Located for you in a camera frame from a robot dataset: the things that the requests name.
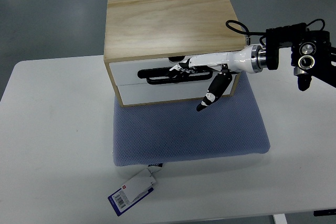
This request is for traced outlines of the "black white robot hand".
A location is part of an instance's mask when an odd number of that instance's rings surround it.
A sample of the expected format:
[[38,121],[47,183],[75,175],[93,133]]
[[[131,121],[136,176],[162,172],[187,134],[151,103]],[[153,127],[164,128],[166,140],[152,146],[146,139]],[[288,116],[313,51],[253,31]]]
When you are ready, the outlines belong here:
[[250,45],[241,51],[192,56],[170,68],[166,76],[169,78],[186,78],[191,74],[205,70],[216,70],[218,72],[201,103],[196,107],[199,112],[219,100],[231,83],[233,72],[258,73],[262,71],[263,68],[259,65],[257,59],[259,50],[261,50],[259,45]]

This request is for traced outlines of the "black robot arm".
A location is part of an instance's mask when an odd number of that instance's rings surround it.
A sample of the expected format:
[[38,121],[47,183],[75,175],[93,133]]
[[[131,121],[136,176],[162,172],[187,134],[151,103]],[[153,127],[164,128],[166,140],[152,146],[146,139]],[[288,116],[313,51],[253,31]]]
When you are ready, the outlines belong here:
[[330,33],[324,30],[323,19],[290,26],[268,28],[265,32],[252,32],[241,22],[228,20],[226,27],[245,35],[259,36],[261,46],[251,46],[251,66],[254,72],[263,68],[276,70],[279,66],[279,49],[291,49],[291,66],[298,78],[298,88],[306,91],[315,77],[335,87],[335,48],[330,43]]

